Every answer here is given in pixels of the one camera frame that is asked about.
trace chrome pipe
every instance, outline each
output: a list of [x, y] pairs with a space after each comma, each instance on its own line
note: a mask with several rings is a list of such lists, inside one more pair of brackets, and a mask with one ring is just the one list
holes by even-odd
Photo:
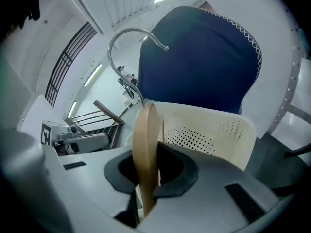
[[137, 94], [139, 95], [140, 98], [140, 102], [142, 104], [142, 107], [145, 108], [145, 102], [144, 99], [142, 97], [142, 94], [140, 92], [140, 90], [134, 85], [132, 84], [125, 76], [123, 76], [118, 69], [116, 68], [115, 64], [113, 63], [112, 60], [112, 56], [111, 56], [111, 52], [112, 52], [112, 47], [113, 44], [116, 42], [116, 40], [123, 35], [124, 33], [127, 32], [142, 32], [145, 33], [146, 35], [148, 35], [159, 47], [161, 47], [164, 51], [169, 50], [168, 46], [163, 45], [151, 32], [145, 30], [145, 29], [140, 29], [140, 28], [129, 28], [129, 29], [124, 29], [120, 32], [118, 32], [114, 37], [112, 37], [109, 45], [108, 45], [108, 50], [107, 50], [107, 57], [108, 57], [108, 61], [112, 67], [112, 69], [115, 71], [115, 73], [121, 78], [123, 79], [123, 81], [129, 86], [131, 87], [134, 91], [137, 92]]

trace black slot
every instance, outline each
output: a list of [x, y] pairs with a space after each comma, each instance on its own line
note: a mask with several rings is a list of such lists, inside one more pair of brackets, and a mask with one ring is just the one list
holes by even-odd
[[63, 167], [65, 170], [70, 170], [70, 169], [74, 169], [74, 168], [84, 166], [84, 165], [86, 165], [85, 162], [79, 161], [79, 162], [75, 162], [75, 163], [71, 163], [71, 164], [65, 164], [65, 165], [63, 165]]
[[249, 223], [256, 221], [264, 215], [264, 211], [239, 184], [227, 185], [225, 188]]

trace metal railing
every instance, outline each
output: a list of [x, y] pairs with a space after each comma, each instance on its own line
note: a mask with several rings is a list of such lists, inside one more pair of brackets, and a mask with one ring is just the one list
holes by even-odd
[[96, 33], [95, 29], [87, 22], [69, 41], [57, 60], [45, 92], [45, 98], [52, 107], [54, 107], [59, 88], [69, 67], [82, 48]]
[[[103, 121], [107, 121], [107, 120], [111, 120], [111, 119], [114, 120], [118, 124], [124, 123], [124, 121], [119, 116], [117, 116], [112, 111], [110, 111], [107, 107], [105, 107], [98, 100], [94, 101], [93, 104], [99, 109], [99, 111], [93, 111], [93, 112], [89, 112], [89, 113], [86, 113], [86, 114], [83, 114], [83, 115], [80, 115], [80, 116], [74, 116], [74, 117], [71, 117], [70, 120], [72, 120], [72, 122], [77, 124], [79, 127], [84, 126], [84, 125], [88, 125], [88, 124], [92, 124], [92, 123], [103, 122]], [[88, 117], [88, 118], [79, 119], [77, 121], [73, 121], [74, 119], [85, 117], [85, 116], [88, 116], [88, 115], [91, 115], [91, 114], [95, 114], [95, 113], [98, 113], [98, 112], [103, 112], [103, 114], [102, 115], [98, 115], [98, 116], [91, 116], [91, 117]], [[95, 118], [103, 117], [103, 116], [108, 116], [108, 118], [97, 120], [97, 121], [92, 121], [92, 122], [87, 122], [87, 123], [84, 123], [84, 124], [80, 124], [81, 122], [84, 122], [84, 121], [87, 121], [87, 120], [90, 120], [90, 119], [95, 119]]]

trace white wall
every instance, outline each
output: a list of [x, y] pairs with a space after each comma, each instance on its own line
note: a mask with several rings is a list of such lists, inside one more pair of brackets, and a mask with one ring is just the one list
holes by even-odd
[[[97, 33], [77, 55], [59, 88], [54, 105], [54, 110], [57, 115], [60, 115], [63, 119], [67, 118], [71, 106], [73, 102], [76, 101], [78, 94], [80, 92], [85, 93], [90, 88], [91, 84], [86, 87], [84, 87], [84, 84], [105, 56], [107, 47], [107, 37]], [[93, 105], [93, 102], [90, 106], [93, 106], [94, 109], [91, 111], [97, 110]]]
[[1, 47], [11, 67], [36, 95], [45, 93], [61, 51], [86, 22], [65, 0], [39, 0], [39, 6], [40, 19], [26, 19], [24, 28]]
[[[125, 66], [129, 73], [134, 73], [137, 77], [139, 55], [141, 44], [138, 41], [133, 41], [132, 44], [125, 44], [119, 50], [112, 50], [112, 57], [116, 66]], [[77, 97], [77, 105], [74, 111], [74, 116], [83, 115], [88, 112], [98, 110], [93, 102], [99, 100], [104, 106], [111, 110], [116, 115], [120, 115], [126, 108], [123, 102], [126, 100], [122, 96], [123, 90], [117, 81], [118, 76], [112, 70], [106, 58], [102, 61], [102, 73], [96, 73], [96, 76], [89, 83], [88, 86], [83, 86], [80, 90], [79, 97]], [[86, 131], [97, 129], [99, 127], [106, 127], [112, 124], [112, 120], [85, 125], [82, 128]]]
[[242, 103], [243, 115], [262, 137], [274, 120], [286, 92], [292, 62], [291, 26], [279, 0], [207, 0], [216, 13], [246, 28], [258, 42], [262, 69]]

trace gray floor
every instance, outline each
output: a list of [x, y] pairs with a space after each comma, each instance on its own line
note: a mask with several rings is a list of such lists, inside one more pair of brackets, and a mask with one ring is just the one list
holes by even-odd
[[291, 151], [269, 134], [257, 139], [245, 169], [269, 188], [295, 184], [308, 169], [306, 163], [298, 156], [284, 158]]

